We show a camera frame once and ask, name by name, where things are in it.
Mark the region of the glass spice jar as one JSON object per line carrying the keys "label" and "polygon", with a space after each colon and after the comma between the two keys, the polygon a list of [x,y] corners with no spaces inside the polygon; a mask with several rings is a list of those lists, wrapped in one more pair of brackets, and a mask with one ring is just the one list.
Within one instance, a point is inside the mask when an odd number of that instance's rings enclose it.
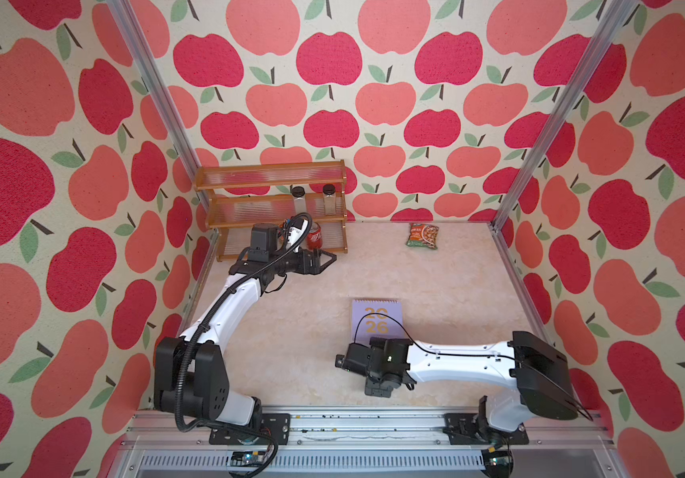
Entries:
{"label": "glass spice jar", "polygon": [[322,194],[324,195],[324,214],[326,216],[336,216],[336,186],[332,183],[327,183],[322,187]]}
{"label": "glass spice jar", "polygon": [[290,190],[292,193],[292,204],[294,205],[294,214],[298,215],[301,213],[307,213],[308,207],[306,207],[306,189],[303,186],[296,185]]}

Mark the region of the green orange snack packet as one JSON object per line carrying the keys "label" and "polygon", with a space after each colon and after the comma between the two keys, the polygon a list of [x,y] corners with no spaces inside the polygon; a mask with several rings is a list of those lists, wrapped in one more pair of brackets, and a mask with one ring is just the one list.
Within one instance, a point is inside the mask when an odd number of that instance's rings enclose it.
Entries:
{"label": "green orange snack packet", "polygon": [[411,223],[406,240],[407,247],[421,247],[436,250],[440,227],[433,224]]}

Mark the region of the aluminium corner post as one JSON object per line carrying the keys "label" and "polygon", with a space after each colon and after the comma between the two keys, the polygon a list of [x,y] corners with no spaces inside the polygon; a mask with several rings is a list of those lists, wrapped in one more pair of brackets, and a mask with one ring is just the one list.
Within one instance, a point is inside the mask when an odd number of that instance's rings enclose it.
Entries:
{"label": "aluminium corner post", "polygon": [[141,77],[145,81],[160,119],[168,131],[170,141],[172,141],[189,177],[194,179],[200,167],[196,151],[191,145],[182,117],[176,108],[168,86],[159,72],[156,59],[153,57],[131,2],[110,0],[108,6]]}
{"label": "aluminium corner post", "polygon": [[504,196],[494,220],[490,223],[489,229],[495,238],[502,236],[503,226],[510,217],[514,207],[519,203],[520,196],[533,177],[540,161],[544,159],[577,102],[581,97],[585,96],[587,84],[605,57],[614,38],[638,5],[639,1],[629,0],[611,1],[607,5],[605,14],[603,14],[603,17],[601,17],[597,24],[595,35],[587,43],[585,53],[579,59],[571,79],[563,87],[563,93],[555,102],[555,107],[550,113],[549,119],[546,121],[535,145],[525,154],[519,173],[508,193]]}

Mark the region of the aluminium front rail frame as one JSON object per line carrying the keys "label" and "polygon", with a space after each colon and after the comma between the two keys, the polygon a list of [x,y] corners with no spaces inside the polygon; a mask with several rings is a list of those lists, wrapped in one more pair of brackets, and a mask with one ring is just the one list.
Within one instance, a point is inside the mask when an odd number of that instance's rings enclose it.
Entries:
{"label": "aluminium front rail frame", "polygon": [[[594,422],[532,419],[499,453],[463,444],[459,407],[269,406],[279,444],[265,477],[626,477],[617,449]],[[179,432],[162,412],[142,411],[108,458],[106,477],[234,477],[267,457],[262,440],[228,431]]]}

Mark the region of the red soda can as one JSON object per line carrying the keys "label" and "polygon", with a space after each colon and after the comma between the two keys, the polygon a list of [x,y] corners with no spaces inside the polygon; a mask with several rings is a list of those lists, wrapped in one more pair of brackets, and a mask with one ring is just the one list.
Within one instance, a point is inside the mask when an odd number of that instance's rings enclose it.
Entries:
{"label": "red soda can", "polygon": [[314,223],[310,229],[308,229],[306,247],[310,250],[322,249],[322,227],[320,227],[318,223]]}

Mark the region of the left aluminium corner post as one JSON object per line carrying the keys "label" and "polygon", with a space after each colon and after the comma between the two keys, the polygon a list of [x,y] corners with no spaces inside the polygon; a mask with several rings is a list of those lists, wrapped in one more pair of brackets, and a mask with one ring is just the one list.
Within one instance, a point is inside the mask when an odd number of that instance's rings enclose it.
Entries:
{"label": "left aluminium corner post", "polygon": [[131,2],[110,0],[108,6],[141,77],[145,81],[160,119],[168,131],[170,141],[172,141],[189,177],[194,179],[200,167],[196,151],[191,145],[182,117],[176,108],[168,86],[159,72],[156,59],[153,57]]}

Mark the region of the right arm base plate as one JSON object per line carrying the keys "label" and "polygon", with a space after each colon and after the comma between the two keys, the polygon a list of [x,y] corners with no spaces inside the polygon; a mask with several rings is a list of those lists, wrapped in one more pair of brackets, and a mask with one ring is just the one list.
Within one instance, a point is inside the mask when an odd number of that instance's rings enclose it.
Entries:
{"label": "right arm base plate", "polygon": [[477,413],[446,413],[443,433],[452,445],[528,445],[529,436],[520,427],[512,432],[501,431],[487,424]]}

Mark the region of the purple 2026 calendar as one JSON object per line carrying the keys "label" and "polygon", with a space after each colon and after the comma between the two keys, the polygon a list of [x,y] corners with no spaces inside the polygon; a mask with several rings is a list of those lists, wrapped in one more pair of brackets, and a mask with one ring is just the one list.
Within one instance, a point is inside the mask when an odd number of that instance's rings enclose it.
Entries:
{"label": "purple 2026 calendar", "polygon": [[354,299],[352,301],[352,342],[368,346],[373,338],[406,339],[402,326],[402,305],[398,300]]}

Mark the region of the wooden spice rack shelf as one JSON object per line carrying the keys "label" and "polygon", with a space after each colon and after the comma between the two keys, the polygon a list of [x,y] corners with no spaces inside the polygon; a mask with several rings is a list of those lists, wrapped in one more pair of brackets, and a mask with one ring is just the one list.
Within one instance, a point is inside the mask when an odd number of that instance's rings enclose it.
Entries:
{"label": "wooden spice rack shelf", "polygon": [[[216,258],[235,259],[249,246],[257,223],[282,224],[294,216],[293,186],[306,189],[306,207],[322,227],[322,246],[332,253],[348,251],[345,189],[352,174],[343,161],[287,163],[252,167],[202,167],[194,187],[209,200],[206,225],[219,233]],[[322,187],[336,186],[336,216],[324,214]]]}

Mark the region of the left glass spice jar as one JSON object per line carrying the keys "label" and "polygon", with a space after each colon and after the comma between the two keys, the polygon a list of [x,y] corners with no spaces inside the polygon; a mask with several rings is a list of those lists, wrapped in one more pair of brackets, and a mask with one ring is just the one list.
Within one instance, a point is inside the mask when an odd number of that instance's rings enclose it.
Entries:
{"label": "left glass spice jar", "polygon": [[296,185],[290,190],[292,193],[292,204],[294,205],[294,214],[298,215],[301,213],[307,213],[308,207],[306,207],[306,189],[303,186]]}

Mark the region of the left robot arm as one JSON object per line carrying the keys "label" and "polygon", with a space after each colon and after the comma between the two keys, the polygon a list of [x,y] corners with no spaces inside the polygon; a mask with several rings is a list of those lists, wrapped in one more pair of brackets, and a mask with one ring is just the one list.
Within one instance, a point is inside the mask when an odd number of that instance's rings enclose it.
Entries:
{"label": "left robot arm", "polygon": [[272,292],[274,279],[320,275],[334,264],[336,255],[302,247],[313,226],[306,212],[282,226],[254,225],[250,246],[230,267],[223,289],[207,311],[185,332],[157,346],[153,407],[172,414],[180,431],[229,426],[242,433],[260,432],[261,401],[231,390],[225,350],[250,308]]}

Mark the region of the right glass spice jar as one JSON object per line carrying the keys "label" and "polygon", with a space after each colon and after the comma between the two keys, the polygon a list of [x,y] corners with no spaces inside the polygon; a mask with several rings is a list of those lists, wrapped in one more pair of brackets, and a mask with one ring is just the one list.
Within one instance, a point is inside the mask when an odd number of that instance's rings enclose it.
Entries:
{"label": "right glass spice jar", "polygon": [[322,194],[324,195],[324,214],[326,216],[336,216],[336,186],[332,183],[327,183],[322,187]]}

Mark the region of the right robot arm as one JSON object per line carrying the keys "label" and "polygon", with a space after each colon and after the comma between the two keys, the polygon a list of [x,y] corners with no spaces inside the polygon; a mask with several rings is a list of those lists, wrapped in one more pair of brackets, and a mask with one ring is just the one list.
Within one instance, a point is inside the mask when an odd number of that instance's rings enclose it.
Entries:
{"label": "right robot arm", "polygon": [[501,392],[480,398],[472,418],[446,425],[447,434],[473,444],[511,443],[534,417],[593,418],[573,393],[565,355],[530,332],[515,331],[507,342],[477,347],[372,338],[367,345],[349,344],[334,365],[365,378],[364,393],[376,398],[428,382],[499,386]]}

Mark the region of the right aluminium corner post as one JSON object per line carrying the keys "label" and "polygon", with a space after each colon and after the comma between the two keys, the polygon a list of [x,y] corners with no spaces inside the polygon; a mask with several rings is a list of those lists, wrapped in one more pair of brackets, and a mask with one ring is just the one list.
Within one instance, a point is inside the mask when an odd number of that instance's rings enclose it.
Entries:
{"label": "right aluminium corner post", "polygon": [[614,38],[638,5],[639,1],[629,0],[611,1],[607,5],[605,14],[603,14],[603,17],[601,17],[597,24],[595,35],[587,43],[585,53],[579,59],[571,79],[563,87],[563,93],[555,102],[555,107],[550,113],[549,119],[546,121],[535,145],[525,154],[519,173],[508,193],[504,196],[494,220],[490,223],[489,229],[495,238],[502,236],[503,226],[510,217],[514,207],[519,203],[520,196],[533,177],[540,161],[544,159],[577,102],[581,97],[585,96],[587,84],[605,57]]}

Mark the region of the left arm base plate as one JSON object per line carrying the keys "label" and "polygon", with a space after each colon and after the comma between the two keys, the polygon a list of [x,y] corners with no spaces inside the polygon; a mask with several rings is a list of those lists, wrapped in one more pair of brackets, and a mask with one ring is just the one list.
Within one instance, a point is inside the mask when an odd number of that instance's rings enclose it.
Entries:
{"label": "left arm base plate", "polygon": [[263,446],[274,440],[278,445],[286,445],[289,441],[290,421],[289,413],[263,413],[259,424],[251,423],[241,428],[229,425],[225,428],[215,428],[210,432],[211,445],[228,446]]}

